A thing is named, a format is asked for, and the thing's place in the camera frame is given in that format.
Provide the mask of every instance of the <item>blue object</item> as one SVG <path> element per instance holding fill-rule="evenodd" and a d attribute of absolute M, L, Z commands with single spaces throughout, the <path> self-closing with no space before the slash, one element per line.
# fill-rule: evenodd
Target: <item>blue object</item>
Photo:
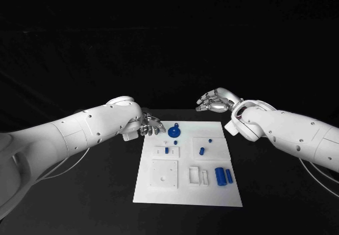
<path fill-rule="evenodd" d="M 230 169 L 227 169 L 227 175 L 228 175 L 228 183 L 231 184 L 234 182 L 234 180 L 233 180 Z"/>
<path fill-rule="evenodd" d="M 181 135 L 181 129 L 179 129 L 179 124 L 176 123 L 175 126 L 169 129 L 168 131 L 169 136 L 172 138 L 176 138 Z"/>
<path fill-rule="evenodd" d="M 199 154 L 204 155 L 204 152 L 205 152 L 205 148 L 201 148 Z"/>
<path fill-rule="evenodd" d="M 225 186 L 228 182 L 227 182 L 227 177 L 225 177 L 225 172 L 224 172 L 222 167 L 218 167 L 215 169 L 215 175 L 217 175 L 218 186 Z"/>

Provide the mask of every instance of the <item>white board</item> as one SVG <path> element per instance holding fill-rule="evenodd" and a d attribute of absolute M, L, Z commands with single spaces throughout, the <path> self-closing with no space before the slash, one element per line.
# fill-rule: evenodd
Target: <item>white board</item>
<path fill-rule="evenodd" d="M 184 204 L 184 205 L 205 205 L 205 206 L 228 206 L 243 207 L 237 178 L 231 163 L 231 156 L 228 145 L 224 137 L 221 122 L 201 122 L 201 121 L 162 121 L 166 129 L 179 124 L 181 136 L 172 138 L 168 133 L 160 133 L 158 136 L 146 136 L 143 143 L 143 152 L 140 158 L 139 174 L 136 181 L 134 200 L 136 203 L 160 203 L 160 204 Z M 215 153 L 221 153 L 215 159 L 197 159 L 195 158 L 195 138 L 212 139 L 208 147 L 215 148 Z M 156 156 L 155 147 L 179 147 L 181 157 L 175 160 L 165 160 L 163 155 Z M 178 184 L 172 187 L 162 187 L 168 177 L 173 179 L 168 172 L 168 165 L 159 174 L 155 176 L 159 186 L 153 186 L 153 173 L 155 160 L 168 162 L 178 162 Z M 192 186 L 189 180 L 189 167 L 199 168 L 199 185 Z M 222 167 L 231 170 L 234 183 L 225 186 L 218 186 L 215 177 L 215 168 Z"/>

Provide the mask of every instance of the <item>black table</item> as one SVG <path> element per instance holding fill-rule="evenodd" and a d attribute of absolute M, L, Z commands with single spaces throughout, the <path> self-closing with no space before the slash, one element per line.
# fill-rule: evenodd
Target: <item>black table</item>
<path fill-rule="evenodd" d="M 153 110 L 153 115 L 221 121 L 222 126 L 231 119 L 230 112 L 195 110 Z M 250 142 L 224 133 L 244 208 L 133 203 L 143 137 L 124 142 L 119 136 L 90 149 L 67 174 L 34 186 L 3 220 L 0 234 L 336 234 L 339 199 L 299 159 L 266 138 Z"/>

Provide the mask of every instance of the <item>robotic hand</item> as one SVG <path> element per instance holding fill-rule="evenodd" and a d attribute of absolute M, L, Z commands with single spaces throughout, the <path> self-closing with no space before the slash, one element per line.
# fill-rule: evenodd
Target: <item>robotic hand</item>
<path fill-rule="evenodd" d="M 139 137 L 137 130 L 152 135 L 153 128 L 156 135 L 166 132 L 149 110 L 142 110 L 132 97 L 122 96 L 61 120 L 0 133 L 0 219 L 55 163 L 119 134 L 126 141 Z"/>
<path fill-rule="evenodd" d="M 250 141 L 267 137 L 277 149 L 339 172 L 339 128 L 260 100 L 244 100 L 224 88 L 197 103 L 197 111 L 233 112 L 225 129 L 234 136 L 240 133 Z"/>

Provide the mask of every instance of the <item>cable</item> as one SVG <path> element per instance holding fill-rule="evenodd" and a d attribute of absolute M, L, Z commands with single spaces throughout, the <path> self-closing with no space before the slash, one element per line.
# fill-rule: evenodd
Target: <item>cable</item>
<path fill-rule="evenodd" d="M 46 179 L 51 179 L 51 178 L 55 178 L 57 176 L 65 174 L 65 173 L 75 167 L 75 165 L 77 165 L 77 164 L 80 163 L 80 161 L 81 161 L 81 159 L 80 159 L 78 162 L 72 165 L 72 167 L 68 168 L 61 174 L 48 177 L 48 176 L 52 174 L 52 172 L 59 168 L 59 166 L 65 163 L 65 161 L 67 161 L 68 159 L 70 159 L 70 157 L 68 157 L 68 158 L 59 163 L 59 165 L 36 180 L 36 182 L 34 183 L 34 185 L 35 185 L 39 181 L 46 180 Z"/>
<path fill-rule="evenodd" d="M 321 181 L 316 179 L 316 177 L 313 176 L 313 174 L 310 173 L 310 171 L 309 171 L 309 169 L 308 169 L 308 167 L 306 167 L 306 165 L 305 165 L 305 163 L 303 163 L 303 161 L 302 161 L 302 159 L 299 158 L 299 160 L 300 160 L 300 162 L 302 162 L 302 164 L 303 164 L 303 166 L 305 166 L 305 168 L 306 168 L 306 171 L 309 172 L 309 174 L 310 174 L 310 176 L 313 177 L 313 179 L 318 181 L 318 183 L 322 185 L 322 187 L 336 196 L 336 197 L 339 197 L 339 195 L 335 193 L 335 192 L 332 192 L 332 190 L 321 183 Z"/>
<path fill-rule="evenodd" d="M 316 168 L 316 170 L 332 180 L 332 181 L 335 181 L 338 184 L 339 184 L 339 181 L 338 180 L 335 180 L 331 176 L 328 176 L 322 171 L 321 171 L 321 169 L 316 167 L 316 165 L 310 162 L 310 164 L 313 165 L 313 167 Z"/>

